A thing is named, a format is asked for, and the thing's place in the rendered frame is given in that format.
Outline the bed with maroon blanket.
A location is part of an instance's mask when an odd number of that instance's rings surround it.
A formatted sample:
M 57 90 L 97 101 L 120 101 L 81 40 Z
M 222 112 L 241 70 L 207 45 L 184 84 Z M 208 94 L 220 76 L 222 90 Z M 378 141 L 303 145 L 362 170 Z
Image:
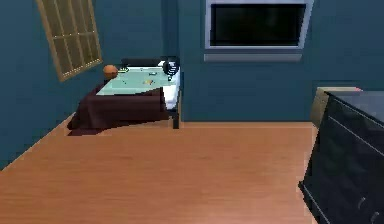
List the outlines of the bed with maroon blanket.
M 85 95 L 67 124 L 72 136 L 96 134 L 122 126 L 171 121 L 180 126 L 181 68 L 174 76 L 163 72 L 161 59 L 128 59 L 120 68 L 129 71 L 105 80 Z M 145 80 L 153 80 L 150 85 Z

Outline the orange ball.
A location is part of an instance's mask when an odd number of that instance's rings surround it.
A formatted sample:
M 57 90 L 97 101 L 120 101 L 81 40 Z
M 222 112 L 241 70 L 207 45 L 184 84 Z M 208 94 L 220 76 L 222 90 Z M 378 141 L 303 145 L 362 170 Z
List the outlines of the orange ball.
M 103 73 L 104 73 L 104 77 L 105 77 L 107 80 L 110 80 L 110 79 L 113 79 L 113 78 L 116 78 L 116 77 L 117 77 L 118 69 L 117 69 L 117 67 L 114 66 L 114 65 L 106 65 L 106 66 L 103 68 Z

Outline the grey framed television set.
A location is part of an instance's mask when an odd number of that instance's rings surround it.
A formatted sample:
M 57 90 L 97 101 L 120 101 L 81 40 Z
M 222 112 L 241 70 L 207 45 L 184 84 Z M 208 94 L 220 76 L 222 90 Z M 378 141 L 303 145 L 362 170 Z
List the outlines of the grey framed television set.
M 206 0 L 206 49 L 303 49 L 315 0 Z

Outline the beige box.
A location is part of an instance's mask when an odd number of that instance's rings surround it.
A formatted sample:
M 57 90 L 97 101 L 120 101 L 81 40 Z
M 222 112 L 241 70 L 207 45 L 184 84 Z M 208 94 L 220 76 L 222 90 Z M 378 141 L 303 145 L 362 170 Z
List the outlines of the beige box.
M 324 111 L 328 102 L 329 96 L 327 92 L 329 91 L 360 91 L 358 87 L 318 87 L 316 89 L 316 94 L 312 103 L 310 118 L 311 122 L 316 128 L 320 127 Z

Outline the window with tan blinds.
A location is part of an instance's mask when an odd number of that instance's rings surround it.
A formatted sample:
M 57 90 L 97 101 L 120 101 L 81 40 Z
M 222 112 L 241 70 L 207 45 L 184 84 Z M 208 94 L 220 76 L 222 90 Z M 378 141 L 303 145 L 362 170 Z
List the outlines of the window with tan blinds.
M 36 3 L 60 82 L 103 62 L 92 0 Z

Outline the black chest of drawers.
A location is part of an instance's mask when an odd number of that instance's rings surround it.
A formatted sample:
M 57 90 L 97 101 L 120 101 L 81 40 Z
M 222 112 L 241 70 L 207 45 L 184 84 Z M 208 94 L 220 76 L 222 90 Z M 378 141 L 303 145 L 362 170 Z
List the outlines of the black chest of drawers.
M 384 91 L 331 91 L 304 179 L 318 224 L 384 224 Z

